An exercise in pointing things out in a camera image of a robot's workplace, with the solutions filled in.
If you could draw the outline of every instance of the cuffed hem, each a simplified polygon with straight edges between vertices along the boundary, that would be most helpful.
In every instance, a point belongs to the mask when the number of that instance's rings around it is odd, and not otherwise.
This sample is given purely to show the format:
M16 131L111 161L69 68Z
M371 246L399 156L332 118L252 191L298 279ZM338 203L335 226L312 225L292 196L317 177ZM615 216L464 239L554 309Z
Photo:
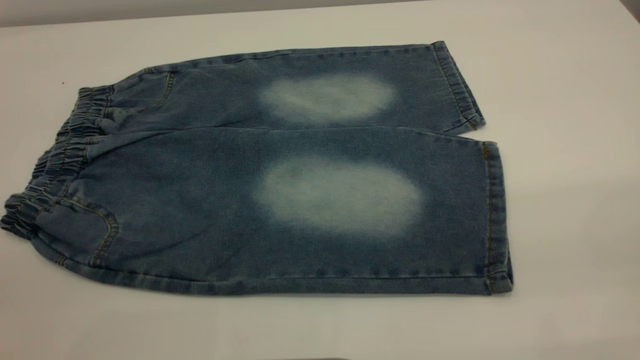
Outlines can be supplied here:
M458 66L449 53L447 46L443 41L434 42L431 46L433 46L438 64L447 79L460 113L459 123L454 124L447 131L457 134L484 126L484 117L476 103L476 98L473 96L460 70L458 70Z
M489 178L487 286L492 294L513 289L513 271L507 239L507 213L500 152L495 142L483 142Z

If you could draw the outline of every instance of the denim shorts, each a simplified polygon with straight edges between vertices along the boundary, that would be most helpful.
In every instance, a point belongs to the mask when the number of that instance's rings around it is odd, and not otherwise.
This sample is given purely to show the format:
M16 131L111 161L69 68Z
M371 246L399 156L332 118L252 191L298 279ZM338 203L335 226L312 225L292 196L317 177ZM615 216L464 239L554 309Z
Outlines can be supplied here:
M511 291L502 165L445 44L293 49L82 88L2 228L172 293Z

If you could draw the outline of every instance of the white table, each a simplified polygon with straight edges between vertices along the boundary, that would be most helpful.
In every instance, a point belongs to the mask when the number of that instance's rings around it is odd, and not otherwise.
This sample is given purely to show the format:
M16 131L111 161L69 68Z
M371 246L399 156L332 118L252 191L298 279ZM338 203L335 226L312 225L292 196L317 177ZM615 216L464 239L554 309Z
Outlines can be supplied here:
M189 297L107 286L0 233L0 359L640 359L640 25L616 0L434 0L0 29L0 198L82 86L293 47L445 40L499 143L501 297Z

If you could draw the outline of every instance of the bleached spot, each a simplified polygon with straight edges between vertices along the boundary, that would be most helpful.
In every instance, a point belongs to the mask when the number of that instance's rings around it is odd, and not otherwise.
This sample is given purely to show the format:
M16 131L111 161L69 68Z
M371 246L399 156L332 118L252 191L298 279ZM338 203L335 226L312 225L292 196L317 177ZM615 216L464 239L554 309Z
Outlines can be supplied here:
M396 91L373 76L333 74L280 79L260 93L260 101L290 122L318 125L366 120L387 109Z
M371 237L404 234L419 218L423 198L391 168L319 157L274 163L255 192L277 222Z

